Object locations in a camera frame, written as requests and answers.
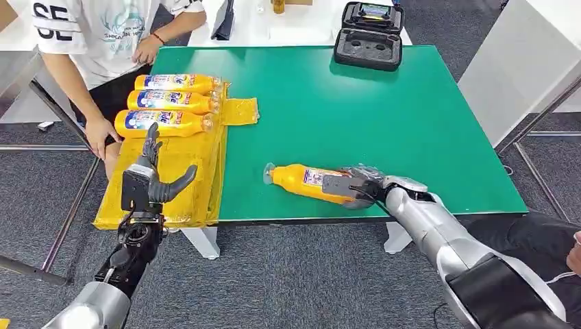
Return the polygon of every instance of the cable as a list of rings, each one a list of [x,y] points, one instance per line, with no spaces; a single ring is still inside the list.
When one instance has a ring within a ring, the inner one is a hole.
[[[124,216],[123,220],[119,223],[119,226],[117,226],[117,234],[121,233],[121,228],[125,224],[127,224],[127,222],[131,219],[131,216],[133,215],[134,211],[135,211],[135,202],[131,201],[131,210],[127,215]]]
[[[438,322],[436,321],[436,312],[438,312],[438,310],[440,308],[442,308],[442,306],[445,306],[446,303],[442,303],[440,304],[438,307],[434,308],[434,312],[432,313],[432,319],[434,320],[434,328],[438,329]]]
[[[555,283],[555,282],[557,282],[557,281],[559,281],[559,280],[561,280],[563,278],[567,278],[569,276],[575,276],[575,275],[577,275],[577,273],[575,273],[575,272],[564,272],[564,273],[559,274],[558,276],[556,276],[552,280],[545,281],[545,283],[546,284]]]
[[[510,168],[510,167],[509,167],[509,166],[507,166],[506,164],[503,164],[502,166],[503,166],[503,167],[504,167],[504,169],[506,170],[506,175],[512,176],[512,175],[515,173],[515,171],[514,171],[514,170],[512,170],[512,168]]]
[[[377,204],[378,207],[380,207],[386,214],[388,214],[389,216],[391,216],[391,214],[389,213],[389,211],[387,210],[387,208],[385,208],[385,206],[383,204],[381,204],[381,202],[379,202],[374,197],[372,197],[368,192],[365,192],[362,188],[359,188],[359,187],[353,186],[353,185],[349,185],[349,190],[358,191],[359,193],[365,195],[366,197],[368,197],[369,199],[371,199],[371,201],[374,204]]]

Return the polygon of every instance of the black cable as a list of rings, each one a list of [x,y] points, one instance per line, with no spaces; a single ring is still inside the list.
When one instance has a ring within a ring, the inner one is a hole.
[[[440,308],[442,308],[442,306],[446,305],[446,303],[442,303],[440,304],[438,307],[434,308],[434,313],[432,314],[432,319],[434,320],[434,328],[438,329],[438,322],[436,321],[436,312],[438,312],[438,310]]]
[[[372,197],[368,192],[365,192],[362,188],[359,188],[359,187],[353,186],[353,185],[349,185],[349,190],[358,191],[359,193],[365,195],[366,197],[368,197],[369,199],[371,199],[371,201],[374,204],[377,204],[378,207],[380,207],[387,215],[391,216],[390,213],[389,213],[389,211],[387,210],[387,208],[385,208],[385,206],[381,202],[379,202],[374,197]]]
[[[135,202],[131,202],[131,210],[129,211],[129,213],[127,215],[124,216],[123,220],[119,223],[119,226],[117,226],[117,234],[121,233],[121,228],[127,224],[127,222],[131,219],[131,216],[133,215],[133,212],[135,211]]]

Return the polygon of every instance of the tide bottle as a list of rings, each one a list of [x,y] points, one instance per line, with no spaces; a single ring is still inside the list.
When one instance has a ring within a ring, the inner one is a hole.
[[[335,204],[354,201],[352,197],[324,193],[323,177],[325,175],[351,177],[348,173],[312,168],[303,166],[302,164],[276,167],[274,164],[269,163],[264,168],[263,179],[265,184],[276,184],[288,192],[306,197],[313,197]]]
[[[158,123],[160,137],[188,137],[207,132],[214,125],[212,115],[196,115],[184,111],[123,110],[115,117],[115,130],[125,138],[145,138],[147,130]]]
[[[181,110],[194,114],[217,113],[219,94],[208,96],[186,91],[133,90],[127,98],[130,110]]]
[[[202,74],[139,75],[135,79],[136,90],[162,89],[191,91],[205,95],[222,89],[222,79]]]

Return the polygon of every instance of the white t-shirt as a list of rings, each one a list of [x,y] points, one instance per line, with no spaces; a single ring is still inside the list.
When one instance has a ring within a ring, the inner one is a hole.
[[[38,48],[69,54],[92,89],[142,66],[131,57],[160,4],[174,16],[203,11],[198,0],[32,0]]]

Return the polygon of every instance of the open case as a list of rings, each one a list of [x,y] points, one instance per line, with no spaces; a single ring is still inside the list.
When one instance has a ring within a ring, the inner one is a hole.
[[[399,5],[349,2],[343,10],[335,62],[395,71],[401,63],[404,10]]]

